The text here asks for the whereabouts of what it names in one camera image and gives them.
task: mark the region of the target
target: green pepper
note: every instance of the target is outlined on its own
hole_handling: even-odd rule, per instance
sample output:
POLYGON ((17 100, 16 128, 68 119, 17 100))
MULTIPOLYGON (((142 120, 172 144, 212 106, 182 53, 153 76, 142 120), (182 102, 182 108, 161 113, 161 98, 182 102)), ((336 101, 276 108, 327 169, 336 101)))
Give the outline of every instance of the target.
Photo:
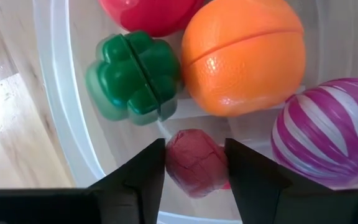
POLYGON ((109 37, 96 51, 86 85, 105 118, 145 125, 176 111, 180 63, 168 43, 139 31, 109 37))

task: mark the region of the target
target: red toy food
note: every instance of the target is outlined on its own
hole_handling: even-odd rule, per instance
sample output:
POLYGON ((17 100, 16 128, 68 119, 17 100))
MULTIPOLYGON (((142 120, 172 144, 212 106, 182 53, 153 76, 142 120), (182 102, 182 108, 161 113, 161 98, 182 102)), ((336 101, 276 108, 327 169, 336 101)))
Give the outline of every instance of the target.
POLYGON ((100 0, 103 9, 128 31, 163 37, 184 29, 203 0, 100 0))
POLYGON ((202 130, 179 131, 168 142, 166 167, 175 183, 193 198, 207 196, 227 183, 224 149, 202 130))

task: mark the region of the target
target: purple and white striped toy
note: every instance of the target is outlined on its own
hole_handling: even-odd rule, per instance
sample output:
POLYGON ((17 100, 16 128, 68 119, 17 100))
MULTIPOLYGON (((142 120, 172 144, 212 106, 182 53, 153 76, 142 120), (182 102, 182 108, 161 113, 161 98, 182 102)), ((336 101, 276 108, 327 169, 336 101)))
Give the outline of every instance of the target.
POLYGON ((358 78, 291 97, 272 131, 275 160, 330 187, 358 184, 358 78))

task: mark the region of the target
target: clear plastic container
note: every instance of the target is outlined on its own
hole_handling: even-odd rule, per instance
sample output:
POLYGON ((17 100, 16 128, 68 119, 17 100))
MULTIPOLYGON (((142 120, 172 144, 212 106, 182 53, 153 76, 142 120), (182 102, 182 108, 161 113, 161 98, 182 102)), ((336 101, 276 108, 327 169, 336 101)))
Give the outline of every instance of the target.
MULTIPOLYGON (((299 91, 334 78, 358 77, 358 0, 287 1, 305 28, 307 65, 299 91)), ((281 106, 237 118, 217 118, 200 110, 184 91, 178 97, 178 111, 166 122, 140 127, 104 119, 86 91, 85 71, 94 60, 97 43, 125 31, 96 0, 34 0, 34 15, 53 118, 79 187, 103 178, 156 138, 170 138, 179 129, 203 129, 220 144, 234 138, 271 157, 270 131, 281 106)), ((181 35, 165 38, 177 54, 181 35)), ((231 191, 193 200, 169 177, 160 210, 161 223, 239 223, 228 220, 240 219, 231 191)))

